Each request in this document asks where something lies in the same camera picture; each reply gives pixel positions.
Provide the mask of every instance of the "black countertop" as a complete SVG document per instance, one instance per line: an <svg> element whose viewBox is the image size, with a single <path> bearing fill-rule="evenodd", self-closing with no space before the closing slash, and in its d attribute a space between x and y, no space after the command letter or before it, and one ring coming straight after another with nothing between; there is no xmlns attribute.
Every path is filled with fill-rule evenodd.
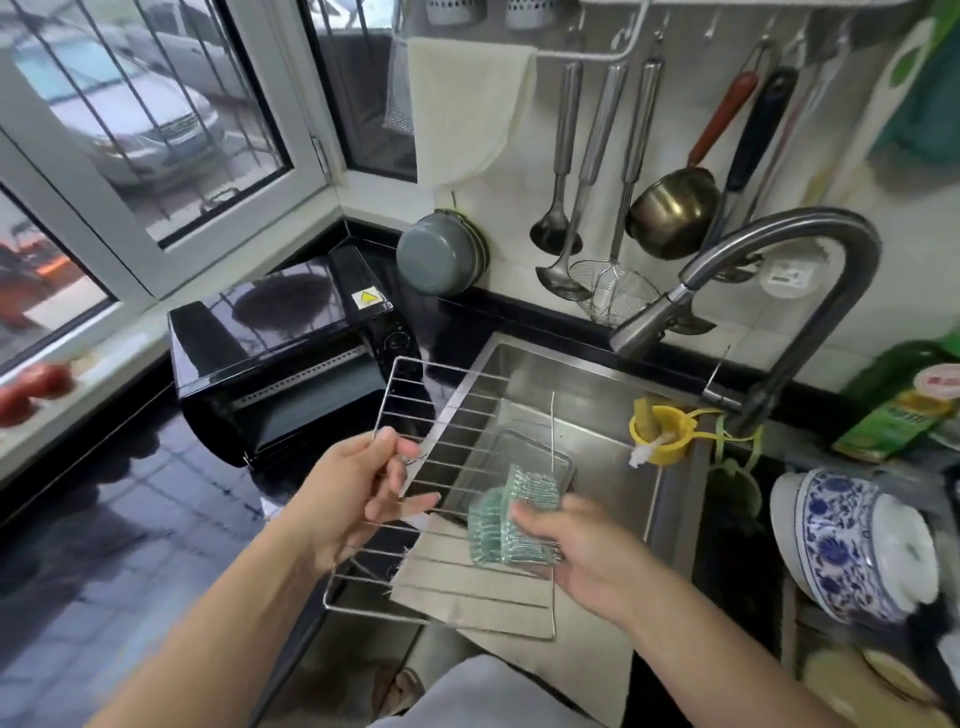
<svg viewBox="0 0 960 728"><path fill-rule="evenodd" d="M467 367L499 330L688 392L702 390L715 364L663 345L631 364L587 322L476 291L450 302L424 297L397 275L395 233L349 225L355 235L339 223L287 264L356 245L430 360ZM756 380L746 368L725 370L720 378L732 387ZM457 383L444 383L448 397ZM821 417L825 409L834 421L840 416L834 396L794 387L779 419L808 424L806 413L817 409L810 398ZM263 524L247 472L211 455L181 417L168 361L7 484L0 509L3 728L86 720ZM319 629L323 586L284 647L261 708ZM652 677L636 659L635 676L644 675ZM648 707L672 705L655 680L651 686Z"/></svg>

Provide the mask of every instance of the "green bottle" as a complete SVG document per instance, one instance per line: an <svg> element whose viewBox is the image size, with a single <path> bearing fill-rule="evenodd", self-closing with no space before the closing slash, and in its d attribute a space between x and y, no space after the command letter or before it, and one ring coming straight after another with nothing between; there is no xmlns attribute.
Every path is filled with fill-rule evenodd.
<svg viewBox="0 0 960 728"><path fill-rule="evenodd" d="M939 341L905 341L887 350L842 391L869 414L833 444L879 462L953 412L960 399L960 327Z"/></svg>

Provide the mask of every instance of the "green scrubber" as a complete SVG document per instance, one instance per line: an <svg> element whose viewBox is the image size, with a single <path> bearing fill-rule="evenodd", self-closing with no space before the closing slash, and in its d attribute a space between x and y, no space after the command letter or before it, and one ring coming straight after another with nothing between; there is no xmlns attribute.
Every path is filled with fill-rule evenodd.
<svg viewBox="0 0 960 728"><path fill-rule="evenodd" d="M500 560L504 564L556 564L560 547L556 541L521 531L510 519L510 504L524 500L540 511L560 510L560 489L552 475L527 473L510 466L500 512Z"/></svg>
<svg viewBox="0 0 960 728"><path fill-rule="evenodd" d="M560 489L551 475L510 467L507 483L477 498L468 509L467 537L474 564L556 564L556 542L521 531L510 520L510 504L524 500L541 511L560 509Z"/></svg>
<svg viewBox="0 0 960 728"><path fill-rule="evenodd" d="M467 538L474 564L500 561L500 512L504 489L491 488L477 498L467 511Z"/></svg>

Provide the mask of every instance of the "warning label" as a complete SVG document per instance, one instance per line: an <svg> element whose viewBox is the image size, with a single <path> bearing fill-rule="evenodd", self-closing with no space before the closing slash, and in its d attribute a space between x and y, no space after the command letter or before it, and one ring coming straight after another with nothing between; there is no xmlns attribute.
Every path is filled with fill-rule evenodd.
<svg viewBox="0 0 960 728"><path fill-rule="evenodd" d="M378 303L384 303L385 301L386 299L383 297L383 294L375 287L364 288L362 291L357 291L353 294L353 302L356 303L357 308L360 309L377 305Z"/></svg>

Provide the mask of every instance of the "hook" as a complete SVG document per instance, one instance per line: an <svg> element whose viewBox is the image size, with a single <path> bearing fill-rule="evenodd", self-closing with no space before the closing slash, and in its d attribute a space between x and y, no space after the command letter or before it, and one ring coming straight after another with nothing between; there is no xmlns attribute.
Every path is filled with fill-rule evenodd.
<svg viewBox="0 0 960 728"><path fill-rule="evenodd" d="M807 11L806 18L798 29L797 34L786 44L781 54L782 57L790 59L788 63L794 68L803 68L806 64L806 33L810 28L810 18L812 17L813 11Z"/></svg>
<svg viewBox="0 0 960 728"><path fill-rule="evenodd" d="M657 28L657 33L654 35L654 39L657 42L663 42L663 36L666 34L666 27L670 24L670 9L667 8L663 11L663 20L660 22L660 27Z"/></svg>
<svg viewBox="0 0 960 728"><path fill-rule="evenodd" d="M587 14L587 6L581 5L580 12L577 13L577 19L570 23L566 29L566 46L575 48L578 51L584 50L584 16Z"/></svg>
<svg viewBox="0 0 960 728"><path fill-rule="evenodd" d="M720 13L723 12L723 6L718 5L716 10L713 11L713 18L710 19L709 27L704 32L704 44L710 45L713 42L713 37L717 32L717 25L720 23Z"/></svg>
<svg viewBox="0 0 960 728"><path fill-rule="evenodd" d="M630 17L627 19L627 24L616 32L616 35L613 36L613 40L610 41L610 49L614 52L620 49L620 45L624 42L629 42L634 34L634 25L636 24L636 14L638 11L633 11L630 13Z"/></svg>
<svg viewBox="0 0 960 728"><path fill-rule="evenodd" d="M570 27L566 29L569 34L582 33L584 31L584 16L587 14L587 7L584 5L580 6L580 11L577 13L577 19L570 23Z"/></svg>
<svg viewBox="0 0 960 728"><path fill-rule="evenodd" d="M770 13L770 18L767 20L767 24L763 26L763 35L760 36L761 43L769 43L770 35L773 33L774 26L777 24L777 20L780 18L780 10L774 10Z"/></svg>
<svg viewBox="0 0 960 728"><path fill-rule="evenodd" d="M654 44L650 49L651 58L659 58L663 51L663 37L666 35L666 26L670 23L670 10L666 9L663 11L663 20L660 22L660 27L657 28L657 31L654 33Z"/></svg>

